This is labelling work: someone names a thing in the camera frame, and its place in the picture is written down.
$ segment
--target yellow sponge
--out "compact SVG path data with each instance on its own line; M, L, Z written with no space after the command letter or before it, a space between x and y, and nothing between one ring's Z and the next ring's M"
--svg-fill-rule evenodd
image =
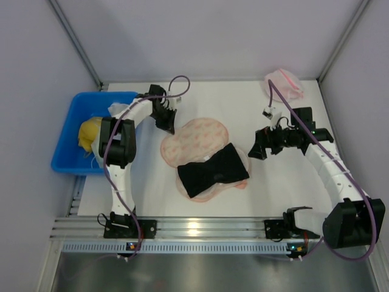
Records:
M85 149L86 152L92 152L92 143L96 135L100 132L102 126L102 117L92 117L81 124L78 131L78 146Z

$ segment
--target pink mesh bag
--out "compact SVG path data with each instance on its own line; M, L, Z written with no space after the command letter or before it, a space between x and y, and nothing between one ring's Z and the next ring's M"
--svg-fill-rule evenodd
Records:
M303 85L300 80L284 69L278 69L273 73L267 74L265 76L265 90L268 96L270 96L269 84L268 81L271 79L274 85L280 90L281 94L285 97L287 101L293 99L301 99L304 97ZM273 94L273 99L282 102L277 93Z

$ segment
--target white wall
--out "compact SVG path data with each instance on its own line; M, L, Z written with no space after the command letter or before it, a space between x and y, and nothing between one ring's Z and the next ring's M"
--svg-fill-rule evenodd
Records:
M360 0L58 0L103 81L316 78Z
M95 86L43 0L0 9L0 290L33 291L70 176L50 161L72 97Z
M322 86L345 162L387 209L389 255L389 1L374 0Z

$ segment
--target black cloth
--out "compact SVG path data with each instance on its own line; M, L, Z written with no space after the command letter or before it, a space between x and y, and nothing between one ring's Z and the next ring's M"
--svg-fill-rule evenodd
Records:
M232 143L216 152L208 161L189 162L180 165L177 170L190 198L216 183L230 184L250 177Z

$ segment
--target cable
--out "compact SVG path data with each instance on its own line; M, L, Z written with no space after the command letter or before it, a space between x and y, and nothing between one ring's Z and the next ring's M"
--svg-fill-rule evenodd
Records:
M335 254L336 256L340 257L341 259L343 260L350 260L350 261L353 261L353 262L356 262L356 261L359 261L359 260L365 260L367 259L370 254L373 252L373 249L376 245L376 240L377 240L377 228L376 228L376 220L374 218L374 213L373 213L373 210L370 206L370 203L368 201L368 198L366 197L364 191L362 190L362 188L358 185L358 183L354 180L354 178L348 173L346 172L346 169L339 163L338 160L335 159L335 157L333 157L332 154L330 154L330 152L315 138L315 136L311 133L311 131L307 128L307 126L304 124L304 122L298 117L298 115L294 112L294 110L291 108L291 106L288 104L288 102L286 101L286 99L282 96L281 92L278 90L277 87L275 87L274 83L272 80L269 79L269 88L270 88L270 105L273 101L273 89L274 91L278 94L278 96L280 97L280 99L283 101L283 103L285 104L286 108L291 112L291 114L294 116L294 118L296 119L296 121L300 124L300 126L305 130L305 132L307 133L307 135L311 138L311 140L321 149L322 152L324 152L332 161L334 161L334 163L336 164L336 166L338 166L338 168L344 173L344 175L348 178L348 180L354 185L354 187L357 189L357 191L360 193L360 196L362 197L363 201L365 202L365 205L366 205L366 208L367 208L367 211L369 213L369 216L370 216L370 221L371 221L371 233L372 233L372 236L371 236L371 243L370 243L370 247L369 249L367 250L367 252L361 256L361 257L357 257L357 258L349 258L349 257L345 257L344 255L342 254L339 254L338 252L336 252L334 249L332 249L332 247L330 247L328 245L328 243L326 242L326 240L324 241L327 245L327 247L329 248L329 250Z
M101 226L103 226L103 227L105 228L105 225L104 225L103 223L100 222L100 219L99 219L100 215L103 215L105 221L108 221L108 218L107 218L107 216L104 215L103 213L100 213L100 214L97 215L97 223L100 224Z
M275 125L276 127L279 126L279 124L280 124L280 122L281 122L282 119L286 119L286 125L287 125L288 128L294 129L293 126L289 125L289 119L288 119L287 117L280 117L280 118L278 119L276 125Z
M107 178L107 180L109 181L109 183L111 184L112 188L114 189L116 195L117 195L117 198L119 199L119 201L121 202L121 204L126 208L126 210L128 211L128 213L130 214L130 216L134 219L135 221L135 224L136 224L136 228L138 230L138 242L137 242L137 246L136 246L136 249L134 250L134 253L128 258L129 260L131 258L133 258L137 253L138 251L140 250L140 244L141 244L141 229L140 229L140 226L139 226L139 222L136 218L136 216L134 215L134 213L130 210L130 208L127 206L127 204L123 201L123 198L122 196L120 196L120 193L119 193L119 190L118 188L116 187L115 183L112 181L110 175L109 175L109 172L108 172L108 168L107 168L107 157L108 157L108 152L109 152L109 149L111 148L111 144L112 144L112 141L114 139L114 136L116 134L116 131L119 127L119 124L120 122L122 121L122 119L138 104L138 103L141 103L145 100L152 100L152 99L160 99L161 97L164 97L166 99L171 99L173 97L180 97L182 95L184 95L185 93L187 93L190 89L190 80L187 76L184 76L184 75L178 75L178 76L175 76L175 78L173 78L171 80L171 82L169 83L169 88L168 90L170 91L171 89L171 85L173 84L173 82L178 79L178 78L184 78L188 81L188 86L186 88L186 90L184 90L182 93L180 94L176 94L176 95L172 95L172 96L146 96L146 97L142 97L141 99L138 99L136 102L130 104L130 106L124 111L124 113L117 119L116 123L115 123L115 126L114 128L112 129L112 133L111 133L111 136L109 137L109 140L108 140L108 143L107 143L107 147L106 147L106 150L104 152L104 157L103 157L103 169L104 169L104 174L105 174L105 177Z
M308 237L308 233L306 231L304 231L304 243L305 243L306 249L308 249L309 237Z

